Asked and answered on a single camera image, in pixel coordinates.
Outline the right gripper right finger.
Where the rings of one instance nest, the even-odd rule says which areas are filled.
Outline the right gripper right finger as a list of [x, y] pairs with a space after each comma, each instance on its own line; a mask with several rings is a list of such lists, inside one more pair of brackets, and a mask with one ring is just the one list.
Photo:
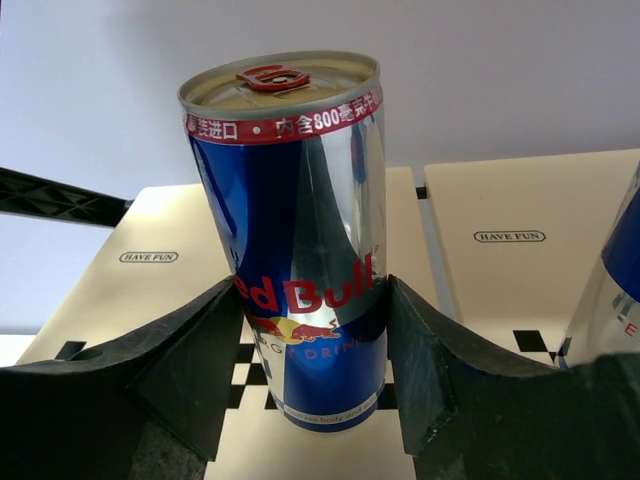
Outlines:
[[405, 452], [420, 479], [635, 479], [639, 358], [567, 370], [506, 350], [397, 277], [385, 293]]

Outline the energy drink can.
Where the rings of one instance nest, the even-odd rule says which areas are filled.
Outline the energy drink can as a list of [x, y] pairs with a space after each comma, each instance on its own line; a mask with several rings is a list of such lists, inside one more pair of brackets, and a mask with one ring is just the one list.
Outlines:
[[387, 362], [379, 63], [284, 52], [204, 71], [177, 94], [276, 407], [311, 431], [360, 424]]
[[556, 366], [639, 350], [639, 245], [635, 172], [558, 348]]

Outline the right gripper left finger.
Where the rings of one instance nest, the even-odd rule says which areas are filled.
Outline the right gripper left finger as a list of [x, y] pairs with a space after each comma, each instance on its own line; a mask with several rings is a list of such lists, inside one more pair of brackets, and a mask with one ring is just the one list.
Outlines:
[[1, 371], [5, 479], [201, 479], [216, 457], [243, 308], [223, 280], [61, 360]]

